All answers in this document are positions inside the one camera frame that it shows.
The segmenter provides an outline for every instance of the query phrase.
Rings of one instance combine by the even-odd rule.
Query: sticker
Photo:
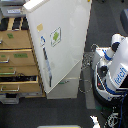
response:
[[[7,10],[8,14],[20,14],[20,9]]]
[[[38,25],[37,26],[37,30],[38,30],[38,32],[40,32],[41,30],[43,30],[43,25],[42,24]]]
[[[2,58],[5,58],[6,56],[5,55],[1,55]]]
[[[26,53],[13,54],[14,58],[28,58]]]
[[[9,69],[13,69],[13,68],[9,68]]]
[[[14,38],[12,33],[8,33],[7,35],[8,35],[8,38],[9,38],[9,39]]]
[[[51,45],[54,47],[61,41],[61,28],[56,29],[54,32],[51,33]]]

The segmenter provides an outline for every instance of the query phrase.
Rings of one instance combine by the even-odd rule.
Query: gray floor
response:
[[[128,7],[128,1],[106,0],[100,4],[93,0],[90,24],[86,40],[86,52],[91,52],[91,45],[110,46],[111,37],[115,33],[126,36],[120,22],[120,13]],[[81,73],[82,79],[91,80],[89,71]],[[81,89],[88,90],[87,82],[80,81]],[[105,119],[95,109],[93,93],[87,95],[79,91],[77,99],[47,100],[46,98],[20,99],[18,105],[0,103],[0,128],[36,128],[41,125],[79,125],[92,128],[91,115],[98,117],[101,128]]]

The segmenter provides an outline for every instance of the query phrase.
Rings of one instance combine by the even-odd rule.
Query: open drawer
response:
[[[35,65],[32,49],[0,50],[0,66]]]
[[[24,81],[22,80],[21,81],[17,80],[16,82],[10,82],[11,80],[8,80],[8,82],[3,82],[3,81],[4,79],[2,79],[2,82],[0,82],[0,93],[29,93],[29,92],[40,92],[41,90],[37,76],[30,78],[29,81],[27,81],[27,78]]]
[[[0,67],[0,77],[11,77],[11,76],[34,76],[38,75],[36,65],[32,66],[13,66],[13,67]]]

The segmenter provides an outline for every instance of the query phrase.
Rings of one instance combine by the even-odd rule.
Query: white panel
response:
[[[43,79],[44,89],[49,93],[82,59],[89,23],[91,2],[85,0],[37,0],[28,9],[27,19]],[[54,47],[50,35],[60,27],[61,41]],[[41,36],[46,40],[45,48],[52,73],[52,86],[40,45]]]

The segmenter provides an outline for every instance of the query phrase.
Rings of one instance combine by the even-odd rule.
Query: wire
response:
[[[87,69],[88,67],[90,67],[91,66],[91,62],[92,62],[92,58],[93,58],[93,56],[91,56],[91,55],[89,55],[89,54],[87,54],[87,53],[84,53],[84,55],[83,55],[83,64],[82,64],[82,69],[81,69],[81,71],[83,71],[83,70],[85,70],[85,69]],[[91,90],[92,90],[92,83],[91,83],[91,81],[89,81],[89,80],[83,80],[83,79],[79,79],[79,80],[81,80],[81,81],[84,81],[84,82],[89,82],[90,83],[90,88],[89,88],[89,90],[87,90],[87,91],[83,91],[81,88],[80,88],[80,85],[79,85],[79,91],[80,92],[82,92],[82,93],[88,93],[88,92],[90,92]]]
[[[94,52],[94,51],[93,51],[93,46],[96,46],[96,48],[99,48],[99,46],[98,46],[97,44],[92,44],[92,46],[91,46],[92,52]]]
[[[107,121],[105,122],[105,125],[104,125],[104,128],[106,128],[107,124],[108,124],[108,121],[110,119],[112,119],[112,116],[113,116],[113,113],[114,113],[114,110],[115,110],[116,107],[113,107],[113,111],[112,111],[112,114],[108,117]]]
[[[123,99],[122,99],[122,103],[121,103],[121,118],[120,118],[120,122],[119,122],[118,128],[120,128],[120,126],[121,126],[121,121],[122,121],[122,107],[123,107],[123,102],[124,102],[124,99],[125,99],[125,97],[126,97],[126,95],[127,95],[127,92],[128,92],[128,91],[125,92],[124,97],[123,97]]]
[[[89,80],[82,80],[82,79],[80,79],[80,80],[81,80],[81,81],[84,81],[84,82],[89,82],[90,85],[91,85],[91,87],[90,87],[89,90],[83,91],[83,90],[81,90],[81,88],[80,88],[80,86],[79,86],[79,91],[82,92],[82,93],[88,93],[88,92],[90,92],[90,91],[92,90],[92,83],[91,83],[91,81],[89,81]]]

